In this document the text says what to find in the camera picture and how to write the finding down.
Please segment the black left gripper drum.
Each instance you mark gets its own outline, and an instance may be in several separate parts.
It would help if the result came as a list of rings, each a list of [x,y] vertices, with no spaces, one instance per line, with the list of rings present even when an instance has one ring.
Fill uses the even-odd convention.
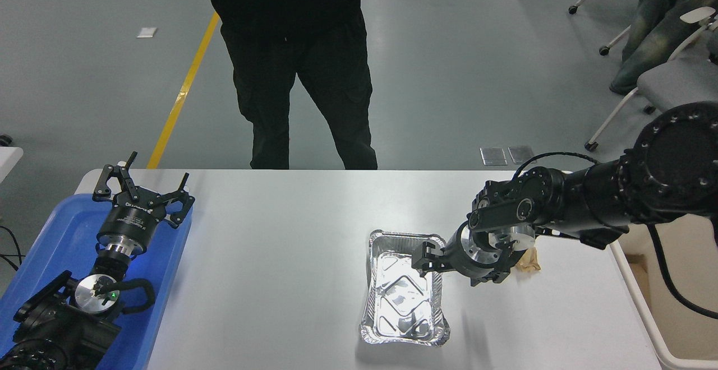
[[[133,240],[140,247],[148,247],[167,213],[167,204],[160,204],[155,193],[141,192],[133,200],[128,192],[115,195],[113,207],[100,227],[97,240],[108,245],[119,237]]]

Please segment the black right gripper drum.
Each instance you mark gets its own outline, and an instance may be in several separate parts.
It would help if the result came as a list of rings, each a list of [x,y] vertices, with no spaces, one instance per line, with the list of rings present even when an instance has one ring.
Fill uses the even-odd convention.
[[[443,248],[450,270],[469,278],[479,278],[490,270],[511,270],[512,240],[492,237],[460,225]]]

